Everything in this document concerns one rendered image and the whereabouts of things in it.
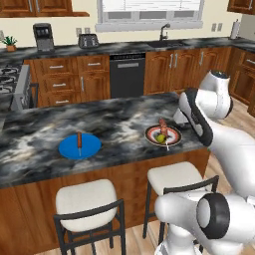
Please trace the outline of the silver toaster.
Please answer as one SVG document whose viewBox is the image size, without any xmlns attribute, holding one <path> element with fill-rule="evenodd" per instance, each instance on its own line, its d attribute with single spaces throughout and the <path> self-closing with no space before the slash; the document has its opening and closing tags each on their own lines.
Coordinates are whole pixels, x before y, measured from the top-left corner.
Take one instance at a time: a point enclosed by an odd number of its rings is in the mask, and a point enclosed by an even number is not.
<svg viewBox="0 0 255 255">
<path fill-rule="evenodd" d="M 96 34 L 80 34 L 78 45 L 81 49 L 95 48 L 100 45 Z"/>
</svg>

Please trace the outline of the silver gas stove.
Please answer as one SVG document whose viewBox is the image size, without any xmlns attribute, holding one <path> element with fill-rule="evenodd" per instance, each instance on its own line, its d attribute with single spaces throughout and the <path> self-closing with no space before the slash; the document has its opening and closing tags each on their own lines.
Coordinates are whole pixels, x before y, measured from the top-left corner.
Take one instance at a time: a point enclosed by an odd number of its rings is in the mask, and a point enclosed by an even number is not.
<svg viewBox="0 0 255 255">
<path fill-rule="evenodd" d="M 38 105 L 39 85 L 31 82 L 29 65 L 0 66 L 0 101 L 9 111 L 33 109 Z"/>
</svg>

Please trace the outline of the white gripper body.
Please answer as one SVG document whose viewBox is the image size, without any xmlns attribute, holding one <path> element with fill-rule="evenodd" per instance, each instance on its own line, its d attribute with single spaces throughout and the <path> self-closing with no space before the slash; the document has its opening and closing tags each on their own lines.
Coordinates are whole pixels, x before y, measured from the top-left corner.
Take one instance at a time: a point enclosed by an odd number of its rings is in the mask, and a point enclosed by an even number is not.
<svg viewBox="0 0 255 255">
<path fill-rule="evenodd" d="M 173 120 L 179 127 L 184 128 L 189 125 L 189 117 L 189 111 L 182 111 L 181 109 L 177 109 L 173 116 Z"/>
</svg>

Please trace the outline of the wooden island cabinet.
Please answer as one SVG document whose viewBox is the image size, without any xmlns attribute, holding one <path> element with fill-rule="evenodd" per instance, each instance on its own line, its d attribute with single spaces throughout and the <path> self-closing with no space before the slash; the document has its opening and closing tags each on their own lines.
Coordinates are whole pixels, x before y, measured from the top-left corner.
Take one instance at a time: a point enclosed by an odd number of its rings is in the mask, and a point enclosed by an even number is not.
<svg viewBox="0 0 255 255">
<path fill-rule="evenodd" d="M 199 172 L 209 158 L 206 148 L 63 176 L 44 174 L 0 189 L 0 255 L 34 255 L 59 246 L 53 215 L 57 191 L 67 185 L 106 178 L 125 201 L 127 227 L 143 223 L 147 171 L 189 161 Z"/>
</svg>

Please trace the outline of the potted green plant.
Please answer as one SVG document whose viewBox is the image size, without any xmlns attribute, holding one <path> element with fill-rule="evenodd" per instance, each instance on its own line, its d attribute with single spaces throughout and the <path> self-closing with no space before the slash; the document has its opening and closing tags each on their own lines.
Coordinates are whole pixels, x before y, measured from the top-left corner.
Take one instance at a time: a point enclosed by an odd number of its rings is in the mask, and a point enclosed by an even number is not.
<svg viewBox="0 0 255 255">
<path fill-rule="evenodd" d="M 17 40 L 13 36 L 6 36 L 1 39 L 1 42 L 6 45 L 6 49 L 8 52 L 16 51 Z"/>
</svg>

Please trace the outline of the patterned round plate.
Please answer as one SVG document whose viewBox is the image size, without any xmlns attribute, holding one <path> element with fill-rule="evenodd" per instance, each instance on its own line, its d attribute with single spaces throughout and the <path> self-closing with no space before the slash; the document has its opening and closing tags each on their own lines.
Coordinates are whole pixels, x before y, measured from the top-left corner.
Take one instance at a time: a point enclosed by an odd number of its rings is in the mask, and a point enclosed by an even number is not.
<svg viewBox="0 0 255 255">
<path fill-rule="evenodd" d="M 181 132 L 175 127 L 167 127 L 167 138 L 164 143 L 159 143 L 156 140 L 156 137 L 159 134 L 161 134 L 160 126 L 148 127 L 144 132 L 145 138 L 150 143 L 157 145 L 157 146 L 168 147 L 168 146 L 176 145 L 176 144 L 180 143 L 181 139 L 182 139 Z"/>
</svg>

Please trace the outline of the blue plate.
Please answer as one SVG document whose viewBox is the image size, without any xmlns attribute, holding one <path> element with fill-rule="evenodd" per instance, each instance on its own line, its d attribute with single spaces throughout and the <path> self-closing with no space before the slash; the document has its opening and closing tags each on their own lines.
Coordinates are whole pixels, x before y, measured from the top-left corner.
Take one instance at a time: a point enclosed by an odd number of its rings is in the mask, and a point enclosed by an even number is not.
<svg viewBox="0 0 255 255">
<path fill-rule="evenodd" d="M 79 156 L 77 135 L 72 134 L 60 142 L 59 153 L 68 159 L 84 159 L 95 155 L 101 146 L 101 141 L 95 135 L 82 133 L 82 156 Z"/>
</svg>

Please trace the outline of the wooden sink cupboard run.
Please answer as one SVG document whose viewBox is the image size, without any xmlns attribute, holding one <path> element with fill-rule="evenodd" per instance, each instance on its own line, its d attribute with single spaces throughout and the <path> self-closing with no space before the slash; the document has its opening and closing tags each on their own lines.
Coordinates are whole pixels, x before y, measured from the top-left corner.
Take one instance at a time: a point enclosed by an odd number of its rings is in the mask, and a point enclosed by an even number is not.
<svg viewBox="0 0 255 255">
<path fill-rule="evenodd" d="M 227 70 L 230 53 L 230 47 L 147 52 L 143 93 L 181 93 L 198 88 L 209 71 Z"/>
</svg>

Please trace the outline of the white framed window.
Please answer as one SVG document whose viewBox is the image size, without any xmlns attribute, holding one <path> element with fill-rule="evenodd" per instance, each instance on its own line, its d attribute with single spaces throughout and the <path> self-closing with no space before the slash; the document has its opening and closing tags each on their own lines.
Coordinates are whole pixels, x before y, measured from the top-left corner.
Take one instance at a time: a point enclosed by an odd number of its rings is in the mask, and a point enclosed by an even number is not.
<svg viewBox="0 0 255 255">
<path fill-rule="evenodd" d="M 200 29 L 204 0 L 98 0 L 97 32 Z"/>
</svg>

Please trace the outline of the wooden drawer cupboard run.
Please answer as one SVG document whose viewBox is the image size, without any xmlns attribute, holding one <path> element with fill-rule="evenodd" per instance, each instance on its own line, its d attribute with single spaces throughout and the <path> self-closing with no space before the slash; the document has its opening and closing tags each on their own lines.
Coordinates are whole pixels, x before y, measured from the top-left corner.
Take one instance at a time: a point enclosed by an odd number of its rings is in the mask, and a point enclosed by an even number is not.
<svg viewBox="0 0 255 255">
<path fill-rule="evenodd" d="M 38 107 L 110 98 L 110 56 L 72 56 L 25 60 L 39 85 Z"/>
</svg>

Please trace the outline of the dark sink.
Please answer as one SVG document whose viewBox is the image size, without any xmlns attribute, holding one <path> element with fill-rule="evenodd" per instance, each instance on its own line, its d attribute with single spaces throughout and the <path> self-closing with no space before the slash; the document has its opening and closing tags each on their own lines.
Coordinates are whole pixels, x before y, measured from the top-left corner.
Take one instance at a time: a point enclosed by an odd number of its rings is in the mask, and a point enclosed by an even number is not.
<svg viewBox="0 0 255 255">
<path fill-rule="evenodd" d="M 147 42 L 147 44 L 153 48 L 174 48 L 183 46 L 179 41 L 152 41 Z"/>
</svg>

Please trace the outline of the dark tap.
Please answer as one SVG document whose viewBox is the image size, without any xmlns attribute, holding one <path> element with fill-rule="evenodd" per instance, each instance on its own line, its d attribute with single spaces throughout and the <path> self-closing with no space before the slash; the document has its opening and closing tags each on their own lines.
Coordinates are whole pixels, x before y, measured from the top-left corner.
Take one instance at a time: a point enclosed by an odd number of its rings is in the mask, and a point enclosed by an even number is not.
<svg viewBox="0 0 255 255">
<path fill-rule="evenodd" d="M 168 38 L 167 33 L 165 35 L 163 34 L 163 30 L 166 29 L 166 28 L 170 28 L 170 24 L 169 23 L 166 23 L 165 25 L 163 25 L 160 28 L 159 41 L 163 41 L 163 40 L 166 40 Z"/>
</svg>

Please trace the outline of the white paper towel roll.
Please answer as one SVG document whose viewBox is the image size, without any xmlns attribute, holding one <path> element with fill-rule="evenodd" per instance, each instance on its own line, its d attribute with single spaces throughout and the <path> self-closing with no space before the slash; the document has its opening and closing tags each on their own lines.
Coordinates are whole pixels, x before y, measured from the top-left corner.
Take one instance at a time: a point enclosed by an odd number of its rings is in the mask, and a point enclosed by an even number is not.
<svg viewBox="0 0 255 255">
<path fill-rule="evenodd" d="M 238 32 L 239 32 L 239 28 L 240 28 L 240 22 L 237 19 L 235 22 L 233 22 L 233 26 L 232 26 L 232 30 L 231 30 L 231 34 L 230 34 L 230 39 L 236 39 Z"/>
</svg>

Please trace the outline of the red-brown sausage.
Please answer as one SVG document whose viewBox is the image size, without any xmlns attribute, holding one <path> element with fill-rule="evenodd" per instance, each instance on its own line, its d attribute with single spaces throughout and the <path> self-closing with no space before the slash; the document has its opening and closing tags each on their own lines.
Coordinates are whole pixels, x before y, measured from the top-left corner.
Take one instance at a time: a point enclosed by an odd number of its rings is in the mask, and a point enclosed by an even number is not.
<svg viewBox="0 0 255 255">
<path fill-rule="evenodd" d="M 164 119 L 159 119 L 160 133 L 167 136 L 167 125 Z"/>
</svg>

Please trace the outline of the black dishwasher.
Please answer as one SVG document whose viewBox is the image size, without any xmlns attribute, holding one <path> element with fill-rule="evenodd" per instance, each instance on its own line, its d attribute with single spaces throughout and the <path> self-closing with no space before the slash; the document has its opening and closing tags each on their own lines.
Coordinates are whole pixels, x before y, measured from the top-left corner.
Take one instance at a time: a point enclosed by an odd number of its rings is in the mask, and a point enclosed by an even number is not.
<svg viewBox="0 0 255 255">
<path fill-rule="evenodd" d="M 143 95 L 145 53 L 110 55 L 111 98 Z"/>
</svg>

